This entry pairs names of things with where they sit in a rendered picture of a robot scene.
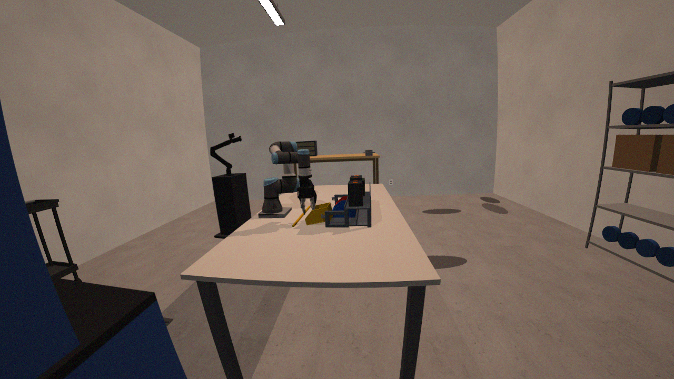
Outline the yellow bin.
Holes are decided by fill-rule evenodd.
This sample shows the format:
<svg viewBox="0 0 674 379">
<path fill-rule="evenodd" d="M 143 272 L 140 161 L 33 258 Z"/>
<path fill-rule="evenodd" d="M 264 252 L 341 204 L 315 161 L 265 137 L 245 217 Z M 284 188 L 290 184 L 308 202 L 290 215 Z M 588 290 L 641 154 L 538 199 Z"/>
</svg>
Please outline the yellow bin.
<svg viewBox="0 0 674 379">
<path fill-rule="evenodd" d="M 322 214 L 325 215 L 325 211 L 332 211 L 331 203 L 315 205 L 315 209 L 312 210 L 305 218 L 306 225 L 314 225 L 325 222 L 325 219 L 322 218 Z"/>
</svg>

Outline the blue open bin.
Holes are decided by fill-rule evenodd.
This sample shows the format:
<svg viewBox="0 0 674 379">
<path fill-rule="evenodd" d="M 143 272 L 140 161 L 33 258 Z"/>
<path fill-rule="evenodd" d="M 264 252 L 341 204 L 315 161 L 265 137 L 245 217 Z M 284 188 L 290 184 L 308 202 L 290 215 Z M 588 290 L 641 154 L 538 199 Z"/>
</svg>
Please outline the blue open bin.
<svg viewBox="0 0 674 379">
<path fill-rule="evenodd" d="M 339 203 L 337 203 L 334 206 L 333 211 L 344 211 L 345 203 L 346 203 L 346 201 L 340 201 Z M 355 215 L 356 215 L 356 210 L 349 210 L 349 217 L 355 217 Z M 344 214 L 334 214 L 333 217 L 344 217 Z"/>
</svg>

